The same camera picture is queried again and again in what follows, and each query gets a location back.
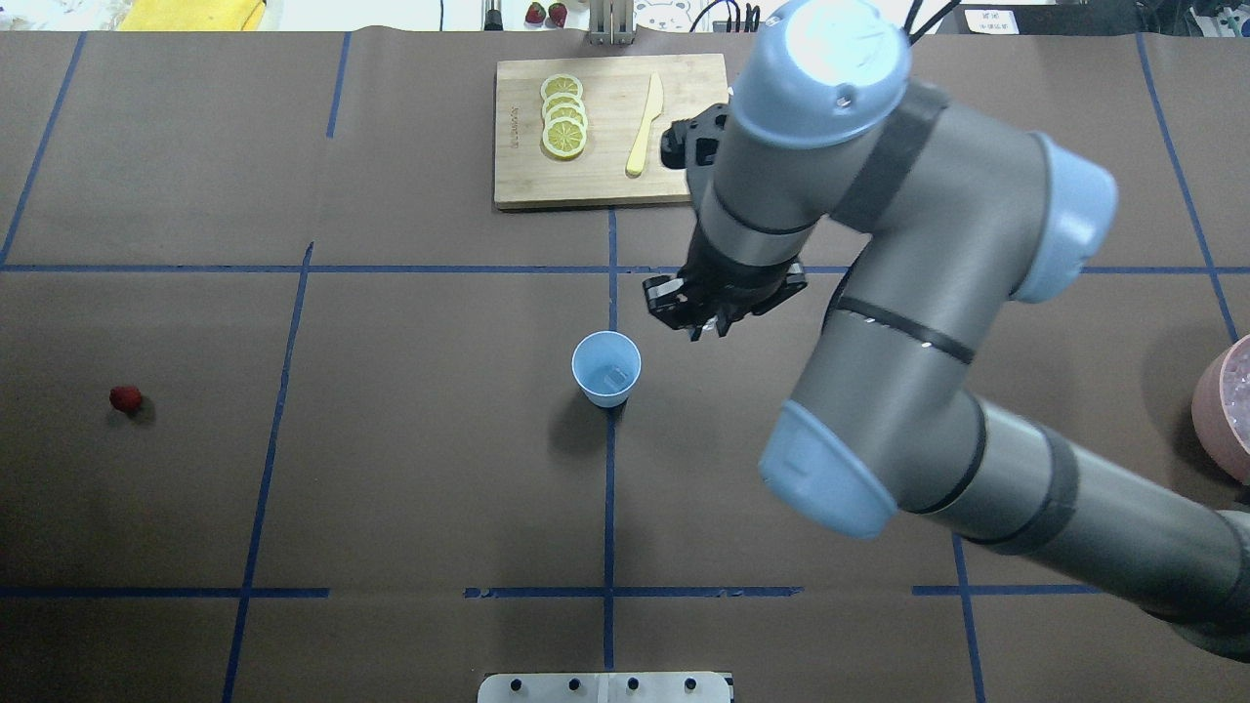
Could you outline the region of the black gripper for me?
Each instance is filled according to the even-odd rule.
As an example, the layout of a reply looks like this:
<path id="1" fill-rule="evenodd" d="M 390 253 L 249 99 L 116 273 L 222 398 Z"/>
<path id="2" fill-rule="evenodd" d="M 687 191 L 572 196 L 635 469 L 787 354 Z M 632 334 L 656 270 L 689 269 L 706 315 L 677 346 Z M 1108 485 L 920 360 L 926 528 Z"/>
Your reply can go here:
<path id="1" fill-rule="evenodd" d="M 745 266 L 710 244 L 691 244 L 674 275 L 642 283 L 648 314 L 672 330 L 728 336 L 732 324 L 764 315 L 808 288 L 808 271 L 792 256 L 772 266 Z"/>

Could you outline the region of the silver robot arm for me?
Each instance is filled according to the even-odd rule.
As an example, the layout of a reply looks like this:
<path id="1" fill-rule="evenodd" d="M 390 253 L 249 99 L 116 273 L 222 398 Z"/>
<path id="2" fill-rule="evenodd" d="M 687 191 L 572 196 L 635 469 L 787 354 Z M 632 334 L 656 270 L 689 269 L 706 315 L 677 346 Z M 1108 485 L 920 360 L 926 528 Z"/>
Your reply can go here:
<path id="1" fill-rule="evenodd" d="M 866 1 L 790 1 L 728 103 L 664 134 L 696 221 L 648 311 L 698 340 L 808 286 L 830 219 L 869 236 L 759 467 L 822 527 L 928 517 L 1136 604 L 1248 659 L 1248 512 L 1208 507 L 966 392 L 1000 309 L 1058 296 L 1098 254 L 1119 191 L 1095 163 L 912 80 L 911 43 Z"/>

